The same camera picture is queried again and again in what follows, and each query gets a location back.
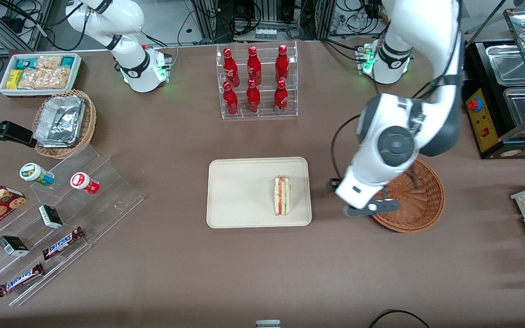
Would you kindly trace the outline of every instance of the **teal package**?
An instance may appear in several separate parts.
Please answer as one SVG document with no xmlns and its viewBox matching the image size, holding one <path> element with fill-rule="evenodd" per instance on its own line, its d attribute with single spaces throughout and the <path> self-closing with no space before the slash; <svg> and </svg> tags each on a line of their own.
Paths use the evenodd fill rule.
<svg viewBox="0 0 525 328">
<path fill-rule="evenodd" d="M 36 68 L 38 58 L 23 58 L 17 61 L 16 69 Z"/>
<path fill-rule="evenodd" d="M 61 66 L 66 66 L 66 67 L 72 67 L 72 63 L 74 62 L 74 57 L 65 57 L 65 58 L 62 58 L 62 64 Z"/>
</svg>

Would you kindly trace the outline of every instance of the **wicker basket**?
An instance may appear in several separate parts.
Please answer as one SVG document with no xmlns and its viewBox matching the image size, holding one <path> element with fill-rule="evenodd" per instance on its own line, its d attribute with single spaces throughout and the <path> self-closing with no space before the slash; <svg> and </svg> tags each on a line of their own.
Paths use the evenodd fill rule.
<svg viewBox="0 0 525 328">
<path fill-rule="evenodd" d="M 46 157 L 52 157 L 56 159 L 64 159 L 71 155 L 74 152 L 77 152 L 81 149 L 84 149 L 86 145 L 90 143 L 90 140 L 92 139 L 92 135 L 94 134 L 94 125 L 96 124 L 96 108 L 94 108 L 94 104 L 92 101 L 90 101 L 90 98 L 82 91 L 79 90 L 70 90 L 67 92 L 62 92 L 57 95 L 54 95 L 52 97 L 68 97 L 68 96 L 79 96 L 82 99 L 86 100 L 86 108 L 85 108 L 85 116 L 82 119 L 82 128 L 79 136 L 78 144 L 73 148 L 44 148 L 36 146 L 36 152 L 40 155 L 46 156 Z M 42 108 L 44 108 L 44 104 L 40 106 L 40 110 L 38 110 L 38 114 L 36 114 L 36 119 L 34 120 L 34 123 L 31 125 L 31 130 L 35 131 L 36 127 L 38 125 L 38 121 L 40 121 L 40 115 L 42 114 Z"/>
<path fill-rule="evenodd" d="M 415 183 L 407 175 L 414 177 Z M 433 169 L 417 159 L 407 174 L 401 174 L 387 185 L 388 198 L 396 199 L 400 209 L 376 214 L 374 218 L 388 229 L 419 232 L 431 228 L 444 209 L 443 184 Z"/>
</svg>

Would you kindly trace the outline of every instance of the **red bottle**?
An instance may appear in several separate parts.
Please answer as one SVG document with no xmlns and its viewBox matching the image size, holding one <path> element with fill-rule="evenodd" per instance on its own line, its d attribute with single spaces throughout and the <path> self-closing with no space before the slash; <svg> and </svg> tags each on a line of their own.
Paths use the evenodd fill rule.
<svg viewBox="0 0 525 328">
<path fill-rule="evenodd" d="M 256 46 L 248 47 L 248 62 L 246 63 L 248 69 L 248 78 L 254 79 L 257 85 L 263 82 L 263 73 L 261 69 L 261 60 L 257 56 Z"/>
<path fill-rule="evenodd" d="M 281 79 L 277 83 L 275 90 L 275 113 L 279 115 L 285 114 L 287 111 L 287 97 L 289 93 L 285 89 L 285 80 Z"/>
<path fill-rule="evenodd" d="M 277 56 L 277 61 L 275 62 L 275 71 L 275 80 L 277 83 L 279 83 L 281 79 L 287 81 L 289 77 L 289 58 L 287 58 L 287 46 L 284 44 L 279 46 L 279 56 Z"/>
<path fill-rule="evenodd" d="M 258 108 L 261 103 L 261 93 L 258 91 L 255 79 L 248 80 L 248 90 L 246 90 L 246 98 L 248 99 L 248 110 L 251 113 L 258 113 Z"/>
<path fill-rule="evenodd" d="M 232 58 L 232 51 L 229 48 L 225 48 L 222 53 L 224 54 L 224 75 L 226 79 L 232 83 L 232 87 L 238 87 L 240 85 L 238 65 L 236 65 L 236 61 Z"/>
<path fill-rule="evenodd" d="M 236 97 L 236 92 L 232 90 L 232 84 L 229 81 L 224 81 L 224 93 L 222 97 L 224 98 L 224 104 L 228 115 L 237 116 L 238 115 L 238 97 Z"/>
</svg>

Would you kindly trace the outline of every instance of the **clear acrylic shelf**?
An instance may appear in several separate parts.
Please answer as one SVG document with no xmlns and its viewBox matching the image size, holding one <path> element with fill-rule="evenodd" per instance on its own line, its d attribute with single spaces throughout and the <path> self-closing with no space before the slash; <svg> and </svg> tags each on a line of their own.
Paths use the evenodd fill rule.
<svg viewBox="0 0 525 328">
<path fill-rule="evenodd" d="M 287 109 L 285 114 L 275 113 L 275 90 L 277 89 L 277 82 L 275 81 L 275 61 L 277 60 L 279 45 L 285 44 L 287 46 L 287 57 L 289 58 L 289 77 L 286 81 L 286 90 L 289 93 L 287 98 Z M 298 54 L 297 43 L 283 42 L 283 43 L 257 43 L 258 58 L 261 60 L 262 66 L 262 84 L 258 86 L 261 94 L 260 110 L 257 114 L 253 114 L 248 110 L 248 101 L 246 99 L 246 90 L 248 89 L 248 72 L 246 63 L 248 62 L 248 48 L 244 44 L 233 43 L 224 46 L 217 46 L 216 49 L 216 71 L 218 80 L 218 93 L 220 94 L 220 108 L 223 119 L 240 119 L 240 118 L 285 118 L 297 116 L 298 108 Z M 238 76 L 240 78 L 240 85 L 234 89 L 238 97 L 238 116 L 229 116 L 224 104 L 222 84 L 226 80 L 224 75 L 224 56 L 221 54 L 224 48 L 232 50 L 232 57 L 238 65 Z"/>
<path fill-rule="evenodd" d="M 30 270 L 38 262 L 42 262 L 46 271 L 45 276 L 33 278 L 3 297 L 3 302 L 7 301 L 10 306 L 27 301 L 144 199 L 117 173 L 108 157 L 91 145 L 69 156 L 50 171 L 56 176 L 54 183 L 48 187 L 33 183 L 24 192 L 28 201 L 19 208 L 20 214 L 0 222 L 0 237 L 18 236 L 30 250 L 25 257 L 16 257 L 7 255 L 0 246 L 0 285 Z M 72 188 L 69 179 L 76 172 L 85 172 L 98 181 L 101 186 L 98 193 L 89 195 L 86 191 Z M 56 207 L 64 222 L 62 228 L 52 229 L 44 225 L 38 211 L 43 204 Z M 78 226 L 86 235 L 44 261 L 41 251 Z"/>
</svg>

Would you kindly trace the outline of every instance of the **red emergency stop button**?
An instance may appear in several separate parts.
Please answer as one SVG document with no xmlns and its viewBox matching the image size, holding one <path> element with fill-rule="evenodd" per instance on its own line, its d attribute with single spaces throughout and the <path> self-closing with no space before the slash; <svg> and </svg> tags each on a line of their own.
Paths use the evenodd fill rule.
<svg viewBox="0 0 525 328">
<path fill-rule="evenodd" d="M 467 109 L 473 113 L 477 113 L 481 110 L 483 106 L 483 100 L 479 97 L 475 97 L 467 102 Z"/>
</svg>

